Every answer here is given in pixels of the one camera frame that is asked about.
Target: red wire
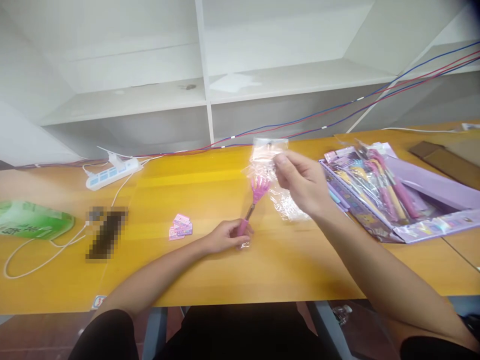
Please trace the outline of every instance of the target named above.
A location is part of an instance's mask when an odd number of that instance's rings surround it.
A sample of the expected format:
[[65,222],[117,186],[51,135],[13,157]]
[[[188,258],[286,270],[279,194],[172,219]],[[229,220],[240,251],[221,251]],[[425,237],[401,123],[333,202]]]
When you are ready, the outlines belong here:
[[[395,96],[395,95],[397,95],[397,94],[403,93],[404,91],[407,91],[407,90],[416,88],[417,86],[420,86],[420,85],[423,85],[424,83],[426,83],[426,82],[428,82],[428,81],[430,81],[430,80],[432,80],[432,79],[435,79],[435,78],[439,77],[439,76],[442,75],[443,73],[446,73],[446,72],[449,71],[449,70],[452,70],[452,69],[454,69],[454,68],[456,68],[456,67],[459,67],[459,66],[461,66],[461,65],[463,65],[463,64],[466,64],[466,63],[468,63],[468,62],[470,62],[470,61],[472,61],[472,60],[475,60],[475,59],[480,59],[480,56],[474,57],[473,59],[470,59],[470,60],[461,62],[461,63],[459,63],[459,64],[457,64],[457,65],[455,65],[455,66],[452,66],[451,68],[448,68],[448,69],[446,69],[445,71],[442,71],[442,72],[438,73],[438,74],[435,75],[434,77],[431,77],[431,78],[429,78],[429,79],[427,79],[427,80],[425,80],[425,81],[422,81],[421,83],[418,83],[417,85],[414,85],[414,86],[408,87],[408,88],[406,88],[406,89],[400,90],[400,91],[398,91],[398,92],[396,92],[396,93],[394,93],[394,94],[390,94],[390,95],[384,96],[384,97],[378,99],[377,101],[374,101],[374,102],[366,105],[365,108],[370,107],[370,106],[372,106],[372,105],[375,105],[376,103],[379,103],[379,102],[381,102],[382,100],[391,98],[392,96]],[[310,131],[310,130],[302,131],[302,132],[297,132],[297,133],[292,134],[292,135],[284,136],[283,139],[285,139],[285,138],[291,138],[291,137],[294,137],[294,136],[297,136],[297,135],[306,134],[306,133],[308,133],[309,131]]]
[[[428,75],[431,75],[431,74],[433,74],[433,73],[436,73],[436,72],[438,72],[439,70],[445,69],[446,67],[449,67],[449,66],[452,65],[452,64],[458,63],[460,60],[463,60],[463,59],[465,59],[465,58],[468,58],[468,57],[470,57],[470,56],[472,56],[472,55],[475,55],[475,54],[477,54],[477,53],[480,53],[480,50],[475,51],[475,52],[472,52],[472,53],[470,53],[470,54],[468,54],[468,55],[466,55],[466,56],[463,56],[463,57],[461,57],[461,58],[459,58],[459,59],[457,59],[457,60],[455,60],[455,61],[453,61],[453,62],[451,62],[451,63],[449,63],[449,64],[447,64],[447,65],[445,65],[445,66],[442,66],[442,67],[440,67],[440,68],[438,68],[438,69],[436,69],[436,70],[430,71],[430,72],[428,72],[428,73],[426,73],[426,74],[424,74],[424,75],[420,75],[420,76],[414,77],[414,78],[412,78],[412,79],[410,79],[410,80],[403,81],[402,83],[397,84],[397,85],[395,85],[395,86],[391,86],[391,87],[387,87],[387,88],[385,88],[385,89],[381,89],[381,90],[375,91],[375,92],[373,92],[371,95],[378,94],[378,93],[383,93],[383,92],[385,92],[385,91],[388,91],[388,90],[391,90],[391,89],[395,89],[395,88],[397,88],[397,87],[399,87],[399,86],[403,86],[405,83],[410,83],[410,82],[412,82],[412,81],[415,81],[415,80],[418,80],[418,79],[427,77]],[[447,69],[447,70],[445,70],[445,71],[442,71],[441,73],[437,74],[436,76],[434,76],[434,77],[432,77],[432,78],[430,78],[430,79],[427,79],[427,80],[421,82],[420,84],[417,84],[417,85],[415,85],[415,86],[411,86],[411,87],[409,87],[409,88],[406,88],[406,89],[404,89],[404,90],[401,90],[401,91],[399,91],[399,92],[396,92],[395,94],[392,94],[392,95],[396,95],[396,94],[402,93],[402,92],[404,92],[405,90],[410,90],[410,89],[416,88],[418,85],[424,84],[425,82],[427,82],[427,81],[429,81],[429,80],[431,80],[431,79],[435,79],[436,77],[440,76],[442,73],[444,73],[444,72],[446,72],[446,71],[448,71],[448,70],[451,70],[451,69],[453,69],[453,68],[455,68],[455,67],[457,67],[457,66],[461,66],[462,64],[468,63],[468,62],[471,61],[471,60],[473,60],[473,59],[470,59],[470,60],[468,60],[468,61],[464,61],[464,62],[462,62],[462,63],[460,63],[460,64],[458,64],[458,65],[453,66],[452,68],[449,68],[449,69]],[[372,102],[370,105],[367,105],[367,106],[370,107],[370,106],[372,106],[372,105],[374,105],[374,104],[376,104],[376,103],[378,103],[378,102],[380,102],[380,101],[382,101],[382,100],[384,100],[384,99],[388,99],[389,97],[391,97],[391,95],[384,96],[384,97],[382,97],[381,99],[378,99],[377,101],[374,101],[374,102]],[[336,107],[336,108],[334,108],[334,109],[331,109],[331,110],[322,112],[322,113],[320,113],[320,114],[311,115],[311,116],[306,117],[306,118],[303,118],[303,119],[301,119],[301,120],[298,120],[298,121],[295,121],[295,122],[291,122],[291,123],[288,123],[288,124],[283,124],[283,125],[280,125],[280,126],[277,126],[277,127],[274,127],[274,128],[265,129],[265,130],[256,131],[256,132],[246,132],[246,133],[244,133],[244,134],[235,136],[235,138],[240,138],[240,137],[243,137],[243,136],[246,136],[246,135],[255,135],[255,134],[266,133],[266,132],[278,130],[278,129],[281,129],[281,128],[284,128],[284,127],[287,127],[287,126],[290,126],[290,125],[299,124],[299,123],[301,123],[301,122],[304,122],[304,121],[306,121],[306,120],[312,119],[312,118],[314,118],[314,117],[323,116],[323,115],[326,115],[326,114],[331,113],[331,112],[333,112],[333,111],[342,109],[342,108],[346,107],[347,105],[352,104],[353,102],[356,102],[356,101],[352,101],[352,102],[349,102],[349,103],[347,103],[347,104],[345,104],[345,105],[342,105],[342,106]],[[292,137],[292,136],[300,135],[300,134],[303,134],[303,133],[304,133],[304,132],[299,132],[299,133],[296,133],[296,134],[293,134],[293,135],[289,135],[289,136],[284,136],[284,137]],[[222,140],[213,142],[213,143],[211,143],[210,145],[207,145],[207,146],[204,146],[204,147],[200,147],[200,148],[198,148],[198,149],[193,149],[193,150],[188,150],[188,151],[181,151],[181,152],[174,153],[174,154],[165,154],[164,156],[169,156],[169,155],[195,155],[195,154],[201,154],[201,153],[204,153],[204,152],[209,151],[209,150],[212,150],[212,149],[220,149],[221,147],[213,147],[213,145],[222,143],[222,142],[227,141],[227,140],[230,140],[230,139],[231,139],[231,138],[225,138],[225,139],[222,139]],[[158,153],[158,154],[155,154],[155,155],[152,155],[152,156],[160,156],[160,155],[162,155],[162,153]],[[84,162],[84,161],[82,161],[82,160],[76,161],[76,162],[71,163],[70,166],[74,166],[74,165],[76,165],[76,164],[81,164],[82,162]]]
[[[468,55],[466,55],[466,56],[464,56],[464,57],[461,57],[461,58],[459,58],[458,60],[455,60],[455,61],[453,61],[453,62],[451,62],[451,63],[449,63],[449,64],[447,64],[447,65],[445,65],[445,66],[442,66],[442,67],[436,69],[436,70],[430,71],[430,72],[428,72],[428,73],[426,73],[426,74],[424,74],[424,75],[420,75],[420,76],[414,77],[414,78],[412,78],[412,79],[410,79],[410,80],[403,81],[403,82],[401,82],[401,83],[399,83],[399,84],[397,84],[397,85],[395,85],[395,86],[387,87],[387,88],[385,88],[385,89],[372,92],[371,95],[378,94],[378,93],[383,93],[383,92],[385,92],[385,91],[388,91],[388,90],[395,89],[395,88],[398,88],[398,87],[400,87],[400,86],[403,86],[403,85],[405,85],[406,83],[411,83],[411,82],[413,82],[413,81],[415,81],[415,80],[418,80],[418,79],[427,77],[428,75],[431,75],[431,74],[433,74],[433,73],[436,73],[436,72],[439,71],[439,70],[445,69],[446,67],[449,67],[449,66],[452,65],[452,64],[458,63],[460,60],[463,60],[463,59],[465,59],[465,58],[468,58],[468,57],[470,57],[470,56],[472,56],[472,55],[475,55],[475,54],[477,54],[477,53],[480,53],[480,50],[479,50],[479,51],[472,52],[471,54],[468,54]],[[462,62],[461,64],[458,64],[458,65],[455,65],[455,66],[460,66],[460,65],[462,65],[462,64],[467,63],[468,61]],[[320,114],[312,115],[312,116],[303,118],[303,119],[298,120],[298,121],[295,121],[295,122],[291,122],[291,123],[288,123],[288,124],[280,125],[280,126],[277,126],[277,127],[271,128],[271,129],[262,130],[262,131],[247,132],[247,133],[242,134],[242,135],[239,135],[239,136],[237,136],[237,137],[239,138],[239,137],[244,136],[244,135],[261,134],[261,133],[265,133],[265,132],[269,132],[269,131],[273,131],[273,130],[278,130],[278,129],[281,129],[281,128],[284,128],[284,127],[287,127],[287,126],[290,126],[290,125],[299,124],[299,123],[301,123],[301,122],[304,122],[305,120],[309,120],[309,119],[314,118],[314,117],[317,117],[317,116],[323,116],[323,115],[326,115],[326,114],[331,113],[331,112],[333,112],[333,111],[340,110],[341,108],[346,107],[347,105],[350,105],[350,104],[352,104],[352,103],[353,103],[353,101],[352,101],[352,102],[349,102],[349,103],[347,103],[347,104],[345,104],[345,105],[343,105],[343,106],[339,106],[339,107],[336,107],[336,108],[334,108],[334,109],[331,109],[331,110],[322,112],[322,113],[320,113]]]
[[[418,79],[427,77],[428,75],[431,75],[431,74],[433,74],[433,73],[436,73],[436,72],[438,72],[439,70],[445,69],[446,67],[449,67],[449,66],[452,65],[452,64],[458,63],[460,60],[463,60],[463,59],[465,59],[465,58],[468,58],[468,57],[470,57],[470,56],[472,56],[472,55],[475,55],[475,54],[477,54],[477,53],[480,53],[480,50],[475,51],[475,52],[472,52],[472,53],[470,53],[470,54],[468,54],[468,55],[466,55],[466,56],[463,56],[463,57],[461,57],[461,58],[459,58],[459,59],[457,59],[457,60],[455,60],[455,61],[453,61],[453,62],[451,62],[451,63],[449,63],[449,64],[447,64],[447,65],[445,65],[445,66],[442,66],[442,67],[440,67],[440,68],[438,68],[438,69],[436,69],[436,70],[430,71],[430,72],[428,72],[428,73],[426,73],[426,74],[424,74],[424,75],[420,75],[420,76],[414,77],[414,78],[412,78],[412,79],[410,79],[410,80],[403,81],[402,83],[397,84],[397,85],[392,86],[392,87],[388,87],[388,88],[385,88],[385,89],[381,89],[381,90],[379,90],[379,91],[375,91],[375,92],[373,92],[371,95],[378,94],[378,93],[383,93],[383,92],[385,92],[385,91],[388,91],[388,90],[391,90],[391,89],[395,89],[395,88],[397,88],[397,87],[399,87],[399,86],[403,86],[403,85],[405,85],[405,83],[410,83],[410,82],[412,82],[412,81],[415,81],[415,80],[418,80]],[[460,65],[462,65],[462,64],[465,64],[465,63],[467,63],[468,61],[462,62],[461,64],[458,64],[458,65],[456,65],[456,66],[460,66]],[[369,106],[376,104],[378,101],[371,103]],[[306,121],[306,120],[309,120],[309,119],[311,119],[311,118],[318,117],[318,116],[323,116],[323,115],[326,115],[326,114],[331,113],[331,112],[333,112],[333,111],[342,109],[342,108],[346,107],[347,105],[352,104],[353,102],[354,102],[354,101],[349,102],[349,103],[347,103],[347,104],[345,104],[345,105],[336,107],[336,108],[334,108],[334,109],[331,109],[331,110],[322,112],[322,113],[320,113],[320,114],[312,115],[312,116],[303,118],[303,119],[301,119],[301,120],[298,120],[298,121],[295,121],[295,122],[291,122],[291,123],[288,123],[288,124],[283,124],[283,125],[280,125],[280,126],[277,126],[277,127],[274,127],[274,128],[265,129],[265,130],[256,131],[256,132],[246,132],[246,133],[244,133],[244,134],[235,136],[235,139],[236,139],[236,138],[243,137],[243,136],[246,136],[246,135],[255,135],[255,134],[266,133],[266,132],[278,130],[278,129],[281,129],[281,128],[284,128],[284,127],[287,127],[287,126],[290,126],[290,125],[299,124],[299,123],[304,122],[304,121]],[[211,143],[210,145],[207,145],[207,146],[204,146],[204,147],[200,147],[200,148],[198,148],[198,149],[189,150],[189,151],[181,151],[181,152],[176,153],[176,154],[165,154],[164,156],[168,156],[168,155],[186,155],[186,154],[189,154],[189,153],[192,153],[192,152],[201,151],[201,150],[204,150],[204,149],[207,149],[207,148],[215,149],[215,147],[212,147],[213,145],[222,143],[222,142],[227,141],[227,140],[230,140],[230,139],[231,139],[231,138],[222,139],[222,140],[213,142],[213,143]]]

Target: left hand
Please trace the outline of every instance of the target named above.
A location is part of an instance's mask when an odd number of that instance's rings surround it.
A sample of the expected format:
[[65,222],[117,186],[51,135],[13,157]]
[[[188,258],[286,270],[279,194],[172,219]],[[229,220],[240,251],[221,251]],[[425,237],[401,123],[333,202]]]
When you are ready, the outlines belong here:
[[248,224],[245,235],[237,236],[237,230],[241,223],[242,219],[224,220],[211,233],[197,241],[208,254],[220,253],[235,246],[240,246],[249,242],[249,234],[254,233],[254,230]]

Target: white cable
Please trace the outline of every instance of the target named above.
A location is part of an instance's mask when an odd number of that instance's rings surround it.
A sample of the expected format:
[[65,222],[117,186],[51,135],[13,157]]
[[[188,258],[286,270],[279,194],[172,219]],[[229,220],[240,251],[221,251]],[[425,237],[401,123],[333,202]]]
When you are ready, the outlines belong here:
[[103,163],[103,164],[97,164],[97,165],[95,165],[95,164],[83,164],[83,165],[81,166],[81,168],[83,169],[83,171],[85,172],[85,174],[87,174],[87,176],[90,178],[90,177],[93,177],[93,176],[95,176],[95,175],[97,175],[97,174],[95,174],[95,173],[93,173],[93,172],[91,172],[91,171],[88,171],[88,170],[85,168],[86,166],[102,167],[102,166],[107,165],[108,163],[109,163],[109,162],[107,161],[107,162],[105,162],[105,163]]
[[113,201],[111,202],[111,206],[113,207],[115,204],[115,200],[117,200],[117,196],[119,195],[120,190],[124,187],[124,185],[127,183],[128,180],[132,177],[132,173],[126,178],[125,182],[118,188],[118,191],[115,194],[115,197],[113,198]]
[[[74,242],[70,243],[70,245],[73,245],[73,244],[75,244],[75,243],[78,243],[78,242],[79,242],[80,240],[82,240],[84,237],[85,237],[85,235],[80,236],[77,240],[75,240]],[[54,247],[56,247],[56,248],[65,248],[65,247],[67,246],[67,244],[65,244],[65,245],[57,245],[56,243],[54,243],[53,240],[50,240],[50,243],[51,243]]]
[[[133,175],[133,174],[130,174],[130,175],[126,178],[125,182],[120,186],[120,188],[119,188],[118,191],[116,192],[115,197],[113,198],[113,201],[112,201],[112,203],[111,203],[111,206],[112,206],[112,207],[114,206],[115,201],[117,200],[117,197],[119,196],[120,190],[122,190],[122,188],[125,186],[125,184],[130,180],[130,178],[132,177],[132,175]],[[19,247],[17,247],[17,248],[15,249],[15,251],[13,251],[13,252],[10,254],[10,256],[8,257],[8,259],[6,260],[5,265],[3,266],[3,276],[6,277],[7,279],[19,279],[19,278],[23,278],[23,277],[25,277],[25,276],[27,276],[27,275],[30,275],[31,273],[36,272],[38,269],[44,267],[44,266],[47,265],[49,262],[51,262],[53,259],[55,259],[58,255],[60,255],[60,253],[61,253],[63,250],[65,250],[65,249],[68,248],[69,246],[71,246],[71,245],[79,242],[79,241],[82,240],[83,238],[85,238],[85,235],[83,235],[83,236],[80,236],[78,239],[76,239],[77,236],[80,235],[80,233],[85,229],[86,226],[87,226],[87,225],[83,225],[83,227],[80,229],[80,231],[77,232],[76,235],[75,235],[74,237],[72,237],[71,240],[70,240],[69,242],[67,242],[65,245],[57,245],[56,243],[53,242],[53,240],[50,240],[50,241],[49,241],[50,244],[52,244],[52,245],[53,245],[54,247],[56,247],[56,248],[60,248],[60,250],[58,250],[58,252],[57,252],[55,255],[53,255],[51,258],[49,258],[49,259],[48,259],[47,261],[45,261],[43,264],[37,266],[37,267],[34,268],[33,270],[30,270],[30,271],[28,271],[28,272],[26,272],[26,273],[24,273],[24,274],[22,274],[22,275],[10,276],[10,275],[8,274],[8,267],[9,267],[9,263],[10,263],[10,261],[12,260],[12,258],[15,256],[15,254],[16,254],[21,248],[23,248],[25,245],[31,243],[33,240],[37,240],[37,239],[36,239],[36,238],[33,238],[33,239],[30,239],[30,240],[24,242],[22,245],[20,245]]]
[[152,161],[152,160],[155,160],[155,159],[163,158],[164,156],[165,156],[165,155],[160,155],[160,156],[157,156],[157,157],[151,157],[151,158],[149,158],[149,159],[147,159],[147,160],[143,160],[143,161],[140,163],[140,165],[144,165],[144,164],[148,163],[149,161]]
[[74,241],[78,235],[80,235],[80,233],[85,229],[85,225],[83,225],[83,227],[80,229],[79,232],[76,233],[76,235],[74,237],[71,238],[71,240],[69,242],[67,242],[65,245],[63,246],[58,246],[57,244],[55,244],[56,247],[60,247],[61,249],[55,254],[53,255],[51,258],[49,258],[47,261],[45,261],[43,264],[41,264],[40,266],[37,266],[36,268],[34,268],[33,270],[30,270],[22,275],[17,275],[17,276],[10,276],[7,272],[7,269],[9,267],[9,263],[10,263],[10,260],[12,260],[12,258],[14,257],[14,255],[21,249],[23,248],[25,245],[27,245],[28,243],[31,243],[33,240],[37,240],[36,238],[33,238],[33,239],[30,239],[28,240],[27,242],[24,242],[22,245],[20,245],[19,247],[17,247],[15,249],[14,252],[12,252],[10,254],[10,256],[8,257],[8,259],[6,260],[5,262],[5,265],[3,266],[3,276],[6,277],[7,279],[19,279],[19,278],[23,278],[27,275],[30,275],[31,273],[33,272],[36,272],[38,269],[44,267],[45,265],[47,265],[49,262],[51,262],[53,259],[55,259],[58,255],[60,255],[60,253],[65,250],[68,246],[72,245],[74,242],[76,243],[76,241]]
[[410,129],[407,127],[384,127],[381,130],[407,130],[419,133],[458,133],[455,130],[418,130],[418,129]]
[[97,145],[96,147],[99,148],[99,149],[105,150],[107,153],[112,153],[112,154],[121,156],[121,157],[123,157],[123,158],[130,158],[130,159],[151,158],[151,156],[128,156],[128,155],[122,155],[122,154],[119,154],[118,152],[111,151],[111,150],[107,150],[106,148],[103,148],[103,147],[98,146],[98,145]]

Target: yellow table surface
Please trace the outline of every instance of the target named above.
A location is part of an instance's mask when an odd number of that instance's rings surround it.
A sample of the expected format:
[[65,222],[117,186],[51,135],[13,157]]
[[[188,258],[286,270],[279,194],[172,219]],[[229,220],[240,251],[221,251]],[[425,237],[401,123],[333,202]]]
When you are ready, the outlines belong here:
[[[405,150],[428,136],[378,130],[294,141],[290,148],[319,159],[327,151],[344,147],[338,138],[359,138],[366,143],[388,141],[402,159],[429,168]],[[115,203],[129,206],[129,219],[112,259],[107,264],[86,263],[85,253],[91,242],[86,238],[33,274],[20,279],[0,277],[0,314],[87,311],[96,295],[108,295],[149,261],[206,235],[221,220],[243,217],[252,200],[249,184],[241,173],[248,165],[250,151],[250,147],[225,148],[151,161],[130,179]],[[77,168],[0,171],[0,201],[20,199],[68,212],[78,218],[75,229],[79,229],[85,213],[93,206],[110,206],[123,183],[120,180],[92,192],[85,188],[85,180],[85,174]],[[193,235],[168,241],[168,230],[177,213],[191,218]],[[265,198],[250,222],[256,231],[251,248],[206,257],[189,269],[156,305],[364,297],[311,221],[283,221],[272,202]],[[66,243],[75,229],[56,242]],[[11,236],[0,239],[0,266],[24,241]],[[441,295],[480,294],[480,272],[444,239],[384,246]],[[41,240],[34,241],[15,255],[8,272],[26,272],[57,250]]]

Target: brown cardboard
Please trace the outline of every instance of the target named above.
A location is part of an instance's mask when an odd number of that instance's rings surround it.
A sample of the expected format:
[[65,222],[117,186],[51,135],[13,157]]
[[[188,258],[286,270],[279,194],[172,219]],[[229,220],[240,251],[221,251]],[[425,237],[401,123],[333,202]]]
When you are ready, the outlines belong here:
[[444,146],[422,141],[409,151],[459,183],[480,190],[480,167]]

